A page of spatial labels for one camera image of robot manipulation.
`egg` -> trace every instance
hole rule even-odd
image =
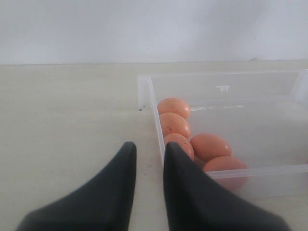
[[[191,114],[191,109],[184,100],[177,98],[166,98],[159,102],[157,105],[158,114],[163,114],[166,112],[172,112],[180,115],[184,119],[187,119]]]
[[[234,158],[232,156],[220,156],[210,160],[204,166],[203,171],[210,172],[246,168],[247,165],[237,158]],[[248,177],[215,179],[215,181],[222,187],[233,191],[243,187],[247,183]]]
[[[171,133],[165,136],[164,142],[165,142],[165,145],[167,145],[169,142],[178,143],[179,146],[183,149],[183,151],[186,152],[186,154],[192,160],[194,160],[193,147],[186,137],[182,136],[181,134]]]
[[[191,139],[191,145],[195,155],[206,162],[218,156],[232,154],[230,145],[220,136],[211,133],[195,135]]]
[[[159,116],[160,125],[162,128],[163,136],[170,133],[178,133],[188,138],[191,134],[191,129],[188,122],[178,114],[167,112]]]

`brown egg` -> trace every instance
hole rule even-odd
[[[179,144],[179,146],[183,149],[184,152],[192,159],[194,160],[194,152],[193,147],[191,143],[189,143],[189,140],[182,136],[181,134],[177,133],[171,133],[165,136],[164,138],[165,145],[169,142],[176,142]]]
[[[210,160],[204,166],[203,171],[210,172],[246,168],[247,165],[239,159],[236,159],[231,156],[220,156]],[[246,184],[246,182],[248,181],[248,177],[216,179],[215,181],[228,190],[237,190],[243,187],[244,184]]]
[[[191,129],[187,121],[178,114],[167,112],[159,116],[160,125],[162,127],[163,136],[170,133],[178,133],[188,138],[191,134]]]
[[[230,145],[221,137],[211,133],[200,133],[191,139],[194,154],[203,161],[218,156],[230,156]]]
[[[159,102],[157,105],[158,114],[163,114],[166,112],[172,112],[180,115],[184,119],[187,119],[191,114],[191,109],[184,100],[177,98],[166,98]]]

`transparent plastic bin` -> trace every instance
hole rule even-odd
[[[139,109],[151,108],[155,117],[162,163],[157,104],[177,97],[191,107],[191,137],[218,134],[248,165],[210,177],[248,177],[235,192],[246,198],[308,193],[307,70],[142,76],[138,87]]]

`plastic tray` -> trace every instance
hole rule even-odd
[[[162,163],[157,104],[177,97],[191,107],[191,137],[222,136],[249,167],[210,177],[249,177],[235,192],[242,197],[308,193],[307,70],[142,76],[138,87],[139,110],[151,108],[155,117]]]

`white table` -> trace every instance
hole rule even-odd
[[[125,141],[137,145],[132,231],[167,231],[162,165],[139,74],[303,69],[308,61],[0,66],[0,230],[93,177]],[[308,195],[256,203],[308,230]]]

